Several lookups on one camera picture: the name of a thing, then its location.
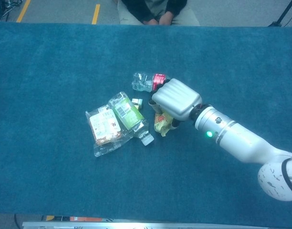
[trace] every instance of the plastic wrapper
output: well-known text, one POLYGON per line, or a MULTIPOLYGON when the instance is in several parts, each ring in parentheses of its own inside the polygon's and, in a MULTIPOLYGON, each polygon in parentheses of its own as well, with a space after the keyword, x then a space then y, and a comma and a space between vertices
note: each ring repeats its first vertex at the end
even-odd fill
POLYGON ((165 137, 167 132, 172 128, 171 123, 173 117, 171 117, 167 112, 155 115, 155 131, 159 132, 162 137, 165 137))
POLYGON ((132 138, 108 105, 85 114, 95 139, 95 156, 112 152, 132 138))

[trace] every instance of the small yellow wrapper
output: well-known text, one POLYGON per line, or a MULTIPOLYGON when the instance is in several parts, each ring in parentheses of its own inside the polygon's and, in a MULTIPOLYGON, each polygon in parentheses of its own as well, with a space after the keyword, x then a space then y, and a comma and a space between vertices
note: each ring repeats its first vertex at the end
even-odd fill
POLYGON ((173 118, 166 112, 162 114, 156 113, 155 115, 155 131, 159 132, 162 137, 166 136, 166 133, 170 130, 171 122, 173 118))

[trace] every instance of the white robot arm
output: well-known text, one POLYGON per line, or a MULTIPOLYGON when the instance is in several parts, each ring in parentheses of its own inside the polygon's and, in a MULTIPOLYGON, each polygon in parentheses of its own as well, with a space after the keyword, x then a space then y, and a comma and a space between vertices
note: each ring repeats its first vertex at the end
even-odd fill
POLYGON ((197 130, 239 161, 262 164, 258 173, 262 189, 275 199, 292 201, 292 153, 273 147, 211 105, 203 105, 201 96, 177 79, 152 94, 152 101, 176 120, 193 120, 197 130))

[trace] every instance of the green led light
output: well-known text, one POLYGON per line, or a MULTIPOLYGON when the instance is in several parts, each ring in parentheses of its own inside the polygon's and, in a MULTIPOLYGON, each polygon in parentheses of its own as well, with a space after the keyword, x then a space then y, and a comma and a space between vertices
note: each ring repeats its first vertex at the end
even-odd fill
POLYGON ((210 131, 207 131, 207 136, 208 136, 208 137, 213 137, 213 133, 210 132, 210 131))

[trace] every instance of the blue carpet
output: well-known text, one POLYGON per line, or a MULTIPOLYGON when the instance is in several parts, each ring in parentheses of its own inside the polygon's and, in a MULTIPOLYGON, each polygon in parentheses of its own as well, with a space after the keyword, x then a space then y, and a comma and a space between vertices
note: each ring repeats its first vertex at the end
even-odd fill
POLYGON ((187 122, 95 158, 84 112, 166 73, 292 152, 292 28, 0 22, 0 212, 292 227, 292 202, 187 122))

